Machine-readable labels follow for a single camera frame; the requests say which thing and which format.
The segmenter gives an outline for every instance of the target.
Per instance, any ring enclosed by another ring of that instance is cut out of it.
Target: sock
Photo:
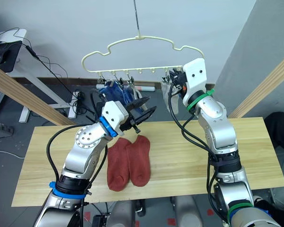
[[[129,169],[125,147],[130,141],[119,138],[108,149],[107,159],[107,185],[110,190],[119,192],[125,188],[129,180]]]
[[[136,141],[126,147],[129,175],[135,186],[143,187],[151,177],[150,141],[145,136],[138,136]]]

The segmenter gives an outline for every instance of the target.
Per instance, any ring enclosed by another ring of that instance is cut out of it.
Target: white plastic hanger
[[[180,70],[182,68],[182,65],[174,65],[174,66],[160,66],[160,67],[146,67],[146,68],[133,68],[133,69],[118,69],[118,70],[89,70],[85,67],[85,60],[90,57],[91,55],[94,55],[96,53],[98,54],[101,54],[102,56],[107,56],[107,55],[110,55],[111,54],[111,50],[110,48],[114,45],[117,45],[117,44],[120,44],[120,43],[124,43],[124,42],[127,42],[127,41],[131,41],[131,40],[143,40],[143,39],[158,39],[158,40],[162,40],[162,41],[166,41],[166,42],[169,42],[172,44],[172,49],[174,49],[175,51],[181,51],[183,50],[184,48],[188,48],[188,49],[192,49],[192,50],[196,50],[198,51],[202,57],[204,58],[204,54],[203,52],[196,48],[196,47],[192,47],[192,46],[187,46],[187,45],[184,45],[180,48],[176,48],[175,47],[175,43],[173,41],[171,41],[170,39],[166,39],[166,38],[162,38],[162,37],[156,37],[156,36],[149,36],[149,35],[141,35],[140,33],[140,28],[139,28],[139,23],[138,23],[138,15],[137,15],[137,8],[136,8],[136,1],[133,0],[133,3],[134,3],[134,9],[135,9],[135,14],[136,14],[136,22],[137,22],[137,28],[138,28],[138,36],[135,36],[133,38],[127,38],[127,39],[122,39],[122,40],[119,40],[119,41],[116,41],[116,42],[113,42],[111,44],[109,44],[107,46],[107,50],[108,52],[107,53],[102,53],[100,51],[94,51],[94,52],[91,52],[87,55],[85,55],[83,58],[82,58],[82,61],[81,61],[81,64],[83,66],[83,68],[87,71],[87,72],[92,72],[92,73],[98,73],[98,75],[101,77],[102,76],[102,72],[111,72],[114,76],[116,75],[116,72],[118,71],[123,71],[125,72],[126,74],[129,73],[129,71],[133,71],[133,70],[136,70],[138,71],[140,74],[142,73],[143,70],[150,70],[152,73],[155,72],[156,69],[164,69],[165,72],[167,73],[169,69],[172,69],[172,68],[176,68],[178,70]]]

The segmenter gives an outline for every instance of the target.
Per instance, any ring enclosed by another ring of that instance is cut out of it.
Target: green cable tie
[[[198,98],[196,98],[188,107],[187,110],[189,111],[194,105],[196,105],[202,98],[205,98],[206,96],[211,96],[214,92],[214,89],[211,89],[210,91],[207,91],[205,94],[200,95]]]
[[[227,212],[227,220],[228,220],[228,224],[231,224],[231,220],[230,220],[230,215],[231,213],[241,207],[253,207],[253,205],[251,203],[248,202],[243,202],[243,203],[238,203],[236,205],[233,205]]]

